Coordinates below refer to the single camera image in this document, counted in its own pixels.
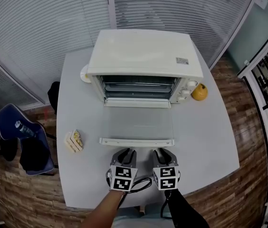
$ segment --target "yellow fruit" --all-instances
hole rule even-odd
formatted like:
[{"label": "yellow fruit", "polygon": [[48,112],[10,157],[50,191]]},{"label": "yellow fruit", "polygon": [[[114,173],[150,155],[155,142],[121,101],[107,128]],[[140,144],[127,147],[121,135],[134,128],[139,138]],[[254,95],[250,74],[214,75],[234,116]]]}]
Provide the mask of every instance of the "yellow fruit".
[{"label": "yellow fruit", "polygon": [[208,89],[203,84],[199,84],[191,94],[193,99],[197,101],[202,101],[206,99],[207,95],[208,95]]}]

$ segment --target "wooden floor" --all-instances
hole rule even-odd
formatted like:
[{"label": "wooden floor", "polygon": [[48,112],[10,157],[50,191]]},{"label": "wooden floor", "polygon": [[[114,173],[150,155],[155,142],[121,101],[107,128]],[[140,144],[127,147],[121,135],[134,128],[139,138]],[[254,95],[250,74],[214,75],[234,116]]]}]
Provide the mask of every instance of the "wooden floor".
[{"label": "wooden floor", "polygon": [[[261,123],[246,84],[223,57],[212,70],[232,124],[240,168],[231,175],[186,195],[213,228],[260,227],[266,201],[267,151]],[[30,119],[56,134],[50,107],[28,112]],[[57,163],[56,143],[51,152]],[[0,157],[0,220],[9,228],[77,228],[88,210],[67,208],[56,169],[54,176],[27,176],[19,164]]]}]

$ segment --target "white table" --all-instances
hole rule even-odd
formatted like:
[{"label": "white table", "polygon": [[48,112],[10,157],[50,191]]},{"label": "white table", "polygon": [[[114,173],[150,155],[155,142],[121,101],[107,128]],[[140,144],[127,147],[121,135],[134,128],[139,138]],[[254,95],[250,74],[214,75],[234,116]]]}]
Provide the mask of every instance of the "white table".
[{"label": "white table", "polygon": [[[69,207],[95,208],[108,193],[105,173],[112,155],[121,148],[98,143],[102,134],[104,104],[92,85],[80,79],[80,70],[89,62],[92,49],[66,55],[60,82],[57,109],[57,152],[62,190]],[[230,120],[214,79],[197,50],[208,97],[172,104],[175,146],[168,150],[177,156],[181,171],[178,189],[186,194],[205,187],[239,167],[239,158]],[[67,132],[78,129],[84,149],[71,153],[64,145]],[[136,148],[138,172],[152,174],[146,159],[150,148]],[[139,193],[129,194],[122,207],[164,200],[153,183]]]}]

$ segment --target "bottle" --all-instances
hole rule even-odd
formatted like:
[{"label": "bottle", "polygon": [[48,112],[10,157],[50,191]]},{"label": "bottle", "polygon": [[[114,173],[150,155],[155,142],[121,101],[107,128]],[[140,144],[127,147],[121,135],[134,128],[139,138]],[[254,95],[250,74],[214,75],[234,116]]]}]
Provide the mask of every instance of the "bottle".
[{"label": "bottle", "polygon": [[28,128],[27,126],[25,126],[21,121],[16,121],[15,123],[15,127],[17,129],[19,129],[19,131],[23,134],[25,134],[28,137],[33,137],[36,138],[36,133],[34,131],[32,131],[30,128]]}]

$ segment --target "blue chair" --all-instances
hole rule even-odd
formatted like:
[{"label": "blue chair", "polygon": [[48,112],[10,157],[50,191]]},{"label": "blue chair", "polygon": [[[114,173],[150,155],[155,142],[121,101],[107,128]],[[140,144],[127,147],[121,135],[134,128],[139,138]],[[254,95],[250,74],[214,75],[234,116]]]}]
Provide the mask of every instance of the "blue chair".
[{"label": "blue chair", "polygon": [[[49,150],[47,136],[56,139],[54,136],[46,134],[42,124],[38,122],[31,122],[25,114],[15,105],[8,104],[0,110],[0,135],[4,140],[18,138],[20,140],[21,149],[23,150],[22,140],[26,139],[27,136],[19,131],[15,127],[15,122],[21,121],[25,126],[34,131],[37,134],[37,138],[42,141],[44,146]],[[38,175],[46,173],[55,168],[53,159],[49,152],[48,162],[43,170],[40,171],[26,171],[27,175]]]}]

